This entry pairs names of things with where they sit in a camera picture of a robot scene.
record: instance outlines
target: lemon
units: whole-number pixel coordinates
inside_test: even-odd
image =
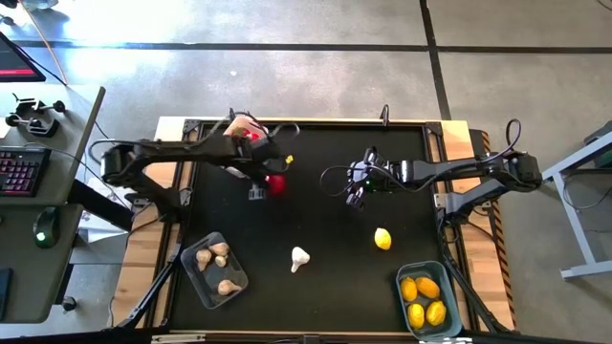
[[[417,298],[417,285],[412,278],[406,277],[402,280],[400,289],[402,290],[404,300],[412,302]]]
[[[427,308],[427,322],[433,326],[438,326],[444,322],[447,317],[447,308],[442,301],[432,302]]]
[[[374,242],[377,247],[382,249],[390,249],[391,248],[391,234],[384,228],[376,228],[376,232],[374,233]]]
[[[425,310],[419,304],[408,306],[408,323],[412,330],[419,330],[425,324]]]
[[[419,277],[417,278],[416,284],[417,290],[419,290],[421,294],[427,296],[428,298],[440,297],[440,287],[438,287],[438,285],[430,278]]]

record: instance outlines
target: wooden board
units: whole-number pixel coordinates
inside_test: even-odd
[[[161,140],[180,140],[183,136],[183,126],[186,119],[207,119],[217,120],[219,118],[171,118],[162,117],[158,123],[158,129],[155,139]],[[353,121],[352,119],[329,119],[329,118],[260,118],[265,120],[299,120],[299,121]],[[381,123],[376,119],[358,119],[359,122]],[[394,122],[424,122],[425,120],[394,120]],[[473,150],[470,141],[470,132],[468,124],[465,121],[441,121],[444,130],[444,141],[448,159],[460,159],[473,156]],[[169,186],[172,184],[174,176],[174,163],[154,164],[147,168],[147,175],[158,183]],[[187,166],[182,178],[181,185],[186,185],[188,172]],[[478,185],[478,179],[468,179],[453,182],[453,188],[457,192],[464,192]],[[141,216],[138,217],[134,226],[143,224],[146,221],[156,216],[157,210],[154,206],[147,209]],[[473,214],[470,220],[475,224],[482,226],[486,230],[491,231],[491,226],[487,218]],[[168,249],[168,254],[171,254],[175,243],[176,229],[173,227],[172,239],[170,244],[172,247]],[[465,241],[466,254],[470,266],[471,282],[483,299],[484,303],[495,314],[497,319],[509,329],[513,329],[512,314],[510,311],[508,299],[506,298],[506,289],[504,287],[500,263],[498,261],[497,252],[494,243],[483,233],[470,226],[462,226],[462,233]],[[144,293],[148,290],[151,281],[153,280],[153,272],[159,242],[162,237],[162,226],[155,224],[148,226],[134,233],[128,243],[128,249],[123,260],[123,268],[121,269],[120,280],[118,282],[115,301],[113,304],[113,315],[116,322],[124,319],[131,310],[140,301]],[[464,324],[469,324],[468,312],[465,302],[465,297],[459,287],[455,288],[457,292],[457,302],[459,304],[460,313]],[[159,325],[162,321],[165,299],[167,297],[167,283],[160,292],[158,299],[158,307],[155,313],[154,324]]]

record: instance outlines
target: gray desk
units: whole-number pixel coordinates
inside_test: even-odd
[[[54,247],[34,243],[32,224],[44,206],[2,206],[0,267],[12,269],[9,304],[2,322],[40,323],[47,319],[60,291],[83,207],[60,208],[60,238]]]
[[[19,126],[11,128],[0,145],[22,146],[27,142],[41,142],[55,149],[60,149],[81,159],[85,152],[94,122],[98,117],[99,107],[106,91],[99,86],[69,86],[5,83],[0,84],[0,117],[7,116],[15,110],[15,99],[18,97],[37,97],[45,104],[61,100],[68,109],[66,115],[50,112],[59,120],[59,129],[52,138],[37,138]],[[78,171],[78,161],[60,153],[53,152],[49,167],[34,198],[0,198],[2,205],[64,205],[68,200],[73,181]]]

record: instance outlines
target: wooden table frame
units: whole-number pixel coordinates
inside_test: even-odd
[[[199,119],[199,120],[211,120],[215,121],[220,118],[200,117],[200,118],[176,118],[176,117],[162,117],[159,120],[158,128],[156,132],[156,140],[181,140],[184,137],[184,126],[186,119]],[[382,124],[380,119],[349,119],[349,118],[260,118],[262,122],[267,120],[279,121],[334,121],[334,122],[346,122],[348,123],[372,123]],[[431,147],[432,158],[434,161],[439,161],[439,151],[445,153],[445,157],[448,160],[461,159],[473,157],[473,149],[470,140],[470,131],[468,124],[465,121],[460,120],[405,120],[396,119],[391,120],[391,123],[420,123],[426,122],[440,123],[439,128],[442,129],[443,141],[436,139],[436,136],[429,135],[429,145]],[[195,134],[190,134],[190,140],[195,140]],[[488,146],[489,140],[484,135],[485,146]],[[439,150],[439,143],[443,143],[443,150]],[[156,163],[150,165],[146,174],[157,183],[164,187],[169,187],[175,180],[175,174],[177,174],[177,163]],[[176,176],[175,186],[180,188],[187,187],[189,183],[189,176],[191,172],[191,163],[183,163],[183,168],[178,172],[181,173],[181,178]],[[451,183],[452,189],[456,192],[465,192],[480,183],[479,179],[465,179],[460,181],[453,181]],[[443,191],[445,186],[443,183],[438,183],[439,190]],[[470,281],[481,297],[485,305],[489,310],[496,316],[497,320],[509,329],[514,329],[514,310],[512,308],[512,297],[510,290],[510,279],[508,273],[508,266],[506,264],[504,247],[503,247],[503,231],[501,230],[501,221],[499,220],[499,209],[496,204],[493,204],[493,218],[494,218],[494,229],[495,237],[497,238],[497,245],[492,242],[487,236],[480,233],[478,230],[471,226],[461,226],[461,236],[463,238],[462,247],[456,247],[450,245],[451,252],[455,258],[457,258],[457,249],[464,249],[467,257],[467,263],[470,271]],[[134,222],[134,227],[145,224],[157,217],[157,209],[155,206],[150,206],[142,214],[140,214]],[[470,221],[476,225],[485,228],[490,233],[493,233],[490,219],[475,213],[470,216]],[[168,247],[166,248],[165,258],[167,259],[172,253],[174,245],[176,243],[179,225],[174,225],[165,233],[163,231],[164,224],[155,223],[146,226],[139,231],[133,233],[129,238],[129,243],[125,251],[123,259],[123,266],[120,272],[120,279],[118,282],[117,290],[115,292],[115,299],[113,302],[113,315],[118,321],[121,321],[132,311],[132,309],[138,304],[142,296],[148,290],[151,281],[153,280],[157,271],[164,264],[163,259],[158,259],[160,255],[160,242],[163,240],[163,236],[166,237]],[[154,312],[153,318],[150,323],[153,326],[160,326],[164,320],[164,311],[166,300],[168,297],[169,280],[166,281],[162,287]],[[461,318],[466,329],[470,328],[470,314],[466,298],[461,292],[461,289],[455,282],[455,294]],[[139,327],[143,325],[143,320],[139,323]],[[190,333],[208,333],[208,334],[262,334],[261,332],[215,332],[215,331],[190,331]],[[283,335],[297,335],[305,333],[274,333]],[[397,335],[404,336],[410,335],[406,333],[320,333],[320,334],[359,334],[359,335]]]

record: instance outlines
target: gray tray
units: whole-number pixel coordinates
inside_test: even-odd
[[[187,276],[189,276],[193,287],[198,292],[202,304],[209,310],[214,310],[224,303],[230,301],[232,298],[244,291],[249,284],[249,278],[242,270],[242,267],[240,266],[240,263],[238,263],[236,255],[234,254],[233,250],[231,250],[231,247],[229,247],[228,263],[224,268],[221,268],[214,263],[213,253],[212,259],[208,263],[204,272],[201,272],[198,269],[198,262],[195,259],[196,252],[200,249],[205,249],[212,245],[225,242],[226,240],[221,233],[212,232],[204,237],[204,239],[186,248],[183,253],[181,253],[181,262],[183,263],[183,267],[185,267]],[[236,286],[242,287],[242,289],[226,296],[219,295],[217,292],[217,287],[221,281],[226,279],[229,279]]]
[[[416,280],[417,277],[429,277],[440,287],[440,298],[429,299],[418,293],[416,300],[412,302],[406,302],[402,298],[402,280],[406,277],[411,277]],[[456,336],[461,332],[463,324],[461,317],[459,316],[459,310],[457,309],[457,303],[455,297],[450,288],[450,280],[448,279],[447,271],[444,266],[438,262],[421,262],[404,265],[398,270],[398,275],[395,280],[398,287],[398,294],[400,296],[400,302],[402,302],[402,310],[404,311],[405,325],[408,327],[410,332],[423,341],[435,341],[442,340],[444,338]],[[447,317],[444,319],[444,323],[438,326],[431,326],[425,321],[425,325],[419,330],[414,330],[410,327],[408,322],[407,307],[412,304],[420,304],[427,312],[427,307],[434,302],[441,300],[447,307]]]

